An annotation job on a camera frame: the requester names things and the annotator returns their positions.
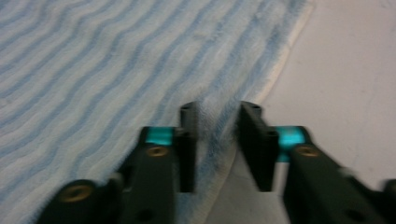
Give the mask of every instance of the cyan plastic part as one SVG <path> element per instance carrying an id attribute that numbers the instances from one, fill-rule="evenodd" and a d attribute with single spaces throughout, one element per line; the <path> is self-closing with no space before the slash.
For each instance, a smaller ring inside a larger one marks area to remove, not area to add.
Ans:
<path id="1" fill-rule="evenodd" d="M 172 127 L 149 127 L 146 143 L 171 146 L 173 139 Z"/>
<path id="2" fill-rule="evenodd" d="M 289 151 L 297 144 L 305 143 L 305 137 L 301 129 L 297 126 L 277 126 L 279 134 L 280 154 L 277 161 L 288 162 Z"/>

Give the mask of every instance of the towel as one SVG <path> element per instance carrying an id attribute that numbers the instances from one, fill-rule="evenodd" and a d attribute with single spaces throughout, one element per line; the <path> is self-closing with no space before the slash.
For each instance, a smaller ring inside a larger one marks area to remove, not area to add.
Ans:
<path id="1" fill-rule="evenodd" d="M 0 223 L 35 223 L 75 179 L 105 183 L 142 126 L 199 105 L 197 183 L 177 223 L 205 223 L 235 155 L 240 100 L 261 103 L 308 0 L 0 3 Z"/>

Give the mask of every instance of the white table surface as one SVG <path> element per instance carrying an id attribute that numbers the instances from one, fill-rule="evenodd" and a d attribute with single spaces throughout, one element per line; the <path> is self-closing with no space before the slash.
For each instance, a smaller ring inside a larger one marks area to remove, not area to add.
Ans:
<path id="1" fill-rule="evenodd" d="M 317 0 L 262 105 L 271 125 L 304 125 L 374 189 L 396 178 L 396 0 Z M 241 154 L 206 223 L 288 223 Z"/>

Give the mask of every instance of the blue striped towel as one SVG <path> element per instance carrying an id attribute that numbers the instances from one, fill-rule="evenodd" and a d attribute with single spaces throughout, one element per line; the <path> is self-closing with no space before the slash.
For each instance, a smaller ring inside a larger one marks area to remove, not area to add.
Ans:
<path id="1" fill-rule="evenodd" d="M 177 126 L 198 101 L 197 192 L 178 223 L 205 223 L 227 176 L 240 100 L 262 102 L 308 0 L 0 2 L 0 223 L 34 223 L 66 182 L 104 182 L 142 126 Z"/>

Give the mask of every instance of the brass screw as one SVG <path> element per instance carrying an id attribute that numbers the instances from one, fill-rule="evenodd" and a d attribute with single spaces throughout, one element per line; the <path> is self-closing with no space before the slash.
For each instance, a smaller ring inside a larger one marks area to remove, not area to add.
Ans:
<path id="1" fill-rule="evenodd" d="M 59 200 L 63 203 L 76 203 L 88 198 L 93 192 L 93 188 L 88 185 L 72 186 L 61 192 Z"/>
<path id="2" fill-rule="evenodd" d="M 318 151 L 312 147 L 298 147 L 296 151 L 306 157 L 316 157 L 319 155 Z"/>
<path id="3" fill-rule="evenodd" d="M 147 153 L 150 157 L 162 157 L 168 154 L 168 149 L 166 147 L 151 147 Z"/>

